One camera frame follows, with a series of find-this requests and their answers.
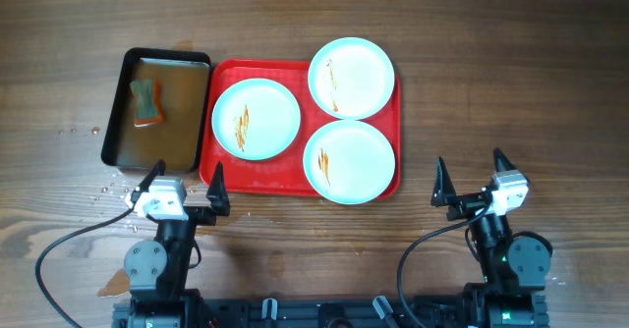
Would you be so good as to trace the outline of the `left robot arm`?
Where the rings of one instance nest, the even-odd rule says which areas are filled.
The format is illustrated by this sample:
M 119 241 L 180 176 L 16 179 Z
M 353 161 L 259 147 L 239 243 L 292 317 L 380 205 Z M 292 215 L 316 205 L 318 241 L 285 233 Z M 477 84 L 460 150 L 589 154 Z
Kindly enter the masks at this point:
M 130 196 L 139 216 L 157 224 L 151 240 L 134 244 L 124 258 L 124 270 L 132 295 L 126 311 L 118 309 L 114 328 L 211 327 L 213 314 L 197 289 L 186 287 L 195 265 L 191 256 L 198 249 L 198 226 L 213 226 L 219 216 L 230 214 L 230 201 L 223 165 L 215 167 L 205 197 L 205 206 L 185 204 L 183 180 L 165 175 L 166 164 L 158 161 Z

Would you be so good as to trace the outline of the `orange green sponge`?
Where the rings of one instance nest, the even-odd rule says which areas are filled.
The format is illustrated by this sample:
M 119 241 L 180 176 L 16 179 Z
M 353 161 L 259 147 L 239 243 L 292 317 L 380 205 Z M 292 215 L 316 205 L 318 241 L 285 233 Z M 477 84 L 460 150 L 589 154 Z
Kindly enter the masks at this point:
M 135 99 L 134 125 L 145 127 L 165 121 L 160 103 L 160 83 L 156 80 L 139 80 L 130 83 Z

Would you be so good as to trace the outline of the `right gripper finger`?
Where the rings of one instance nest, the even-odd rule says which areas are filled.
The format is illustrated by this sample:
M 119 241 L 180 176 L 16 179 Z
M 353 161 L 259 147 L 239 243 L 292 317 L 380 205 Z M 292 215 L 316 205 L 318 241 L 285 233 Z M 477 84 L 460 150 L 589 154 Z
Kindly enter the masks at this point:
M 436 161 L 436 179 L 430 205 L 434 207 L 441 207 L 454 204 L 456 201 L 456 190 L 453 187 L 444 160 L 442 157 L 438 157 Z
M 517 167 L 509 161 L 499 147 L 493 151 L 493 160 L 496 172 L 514 171 Z

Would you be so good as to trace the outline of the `pale blue plate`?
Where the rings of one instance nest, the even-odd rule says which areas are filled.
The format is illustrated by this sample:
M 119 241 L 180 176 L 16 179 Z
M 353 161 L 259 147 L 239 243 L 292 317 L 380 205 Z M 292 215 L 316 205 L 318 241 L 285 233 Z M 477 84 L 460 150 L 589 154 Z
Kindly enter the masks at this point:
M 337 119 L 363 120 L 389 101 L 394 67 L 375 43 L 342 37 L 326 43 L 311 60 L 307 82 L 316 105 Z
M 218 97 L 211 129 L 229 154 L 259 161 L 283 152 L 301 127 L 301 108 L 283 84 L 262 78 L 229 86 Z
M 319 195 L 355 205 L 376 199 L 388 188 L 396 160 L 391 143 L 377 128 L 339 120 L 313 133 L 304 149 L 303 168 Z

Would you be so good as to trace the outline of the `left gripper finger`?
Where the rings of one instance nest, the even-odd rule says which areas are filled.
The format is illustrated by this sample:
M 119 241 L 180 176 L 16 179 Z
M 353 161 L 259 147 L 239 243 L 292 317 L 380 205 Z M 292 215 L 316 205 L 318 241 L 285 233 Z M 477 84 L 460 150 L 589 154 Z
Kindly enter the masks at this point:
M 216 164 L 205 197 L 210 202 L 212 209 L 230 208 L 230 201 L 224 180 L 224 168 L 221 162 Z
M 145 192 L 148 191 L 150 184 L 160 176 L 165 174 L 166 163 L 160 159 L 156 162 L 149 173 L 143 178 L 143 180 L 136 186 L 135 191 Z

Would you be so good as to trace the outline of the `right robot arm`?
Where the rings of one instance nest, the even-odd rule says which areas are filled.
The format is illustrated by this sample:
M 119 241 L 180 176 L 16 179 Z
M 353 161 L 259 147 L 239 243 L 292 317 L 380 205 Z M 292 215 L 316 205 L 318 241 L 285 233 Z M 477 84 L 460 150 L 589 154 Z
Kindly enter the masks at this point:
M 507 213 L 523 205 L 530 181 L 500 149 L 495 172 L 481 191 L 458 194 L 443 159 L 436 162 L 430 204 L 446 206 L 449 221 L 462 220 L 468 247 L 479 262 L 481 283 L 468 283 L 452 298 L 438 298 L 431 318 L 437 327 L 546 327 L 539 292 L 545 288 L 553 247 L 531 232 L 514 233 Z

